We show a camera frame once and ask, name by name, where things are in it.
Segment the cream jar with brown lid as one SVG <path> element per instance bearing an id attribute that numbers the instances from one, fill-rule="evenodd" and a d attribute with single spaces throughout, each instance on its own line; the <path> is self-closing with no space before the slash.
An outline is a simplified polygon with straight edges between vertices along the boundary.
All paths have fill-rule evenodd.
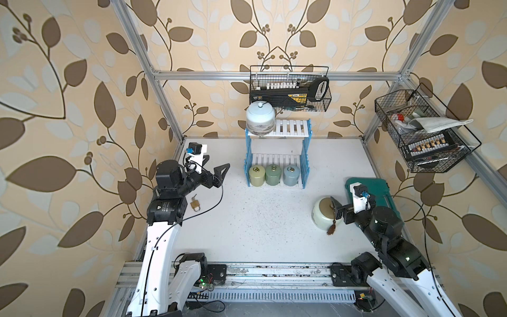
<path id="1" fill-rule="evenodd" d="M 322 231 L 326 231 L 327 235 L 333 235 L 336 228 L 343 222 L 343 219 L 335 215 L 334 202 L 337 202 L 331 196 L 321 198 L 314 204 L 312 210 L 312 220 L 315 226 Z"/>

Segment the blue small tea canister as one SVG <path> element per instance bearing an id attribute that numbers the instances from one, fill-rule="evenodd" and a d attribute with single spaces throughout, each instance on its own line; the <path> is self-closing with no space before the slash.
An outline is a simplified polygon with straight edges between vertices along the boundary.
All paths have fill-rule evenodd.
<path id="1" fill-rule="evenodd" d="M 293 187 L 298 184 L 301 170 L 297 165 L 287 165 L 283 169 L 283 182 L 285 186 Z"/>

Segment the white painted porcelain jar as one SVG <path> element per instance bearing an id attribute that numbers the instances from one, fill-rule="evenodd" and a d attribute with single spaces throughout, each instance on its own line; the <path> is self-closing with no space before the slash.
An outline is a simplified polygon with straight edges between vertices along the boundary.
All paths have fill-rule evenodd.
<path id="1" fill-rule="evenodd" d="M 256 136 L 265 136 L 275 128 L 276 113 L 267 101 L 255 101 L 246 111 L 246 128 Z"/>

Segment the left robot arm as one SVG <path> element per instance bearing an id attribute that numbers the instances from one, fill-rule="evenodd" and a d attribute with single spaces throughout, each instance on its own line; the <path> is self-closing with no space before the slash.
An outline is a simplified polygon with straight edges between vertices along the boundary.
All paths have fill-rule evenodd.
<path id="1" fill-rule="evenodd" d="M 206 170 L 199 162 L 167 160 L 157 166 L 157 186 L 147 210 L 147 244 L 126 316 L 181 316 L 194 285 L 207 270 L 204 253 L 186 253 L 171 276 L 173 247 L 187 221 L 187 196 L 199 186 L 223 188 L 226 163 Z"/>

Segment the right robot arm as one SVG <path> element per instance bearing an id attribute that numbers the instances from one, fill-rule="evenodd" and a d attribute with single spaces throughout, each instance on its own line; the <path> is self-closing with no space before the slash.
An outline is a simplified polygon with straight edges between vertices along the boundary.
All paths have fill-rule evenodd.
<path id="1" fill-rule="evenodd" d="M 400 316 L 461 316 L 437 282 L 429 261 L 401 235 L 404 222 L 389 207 L 341 205 L 331 197 L 335 220 L 355 224 L 377 255 L 365 252 L 351 261 L 351 279 L 378 292 Z"/>

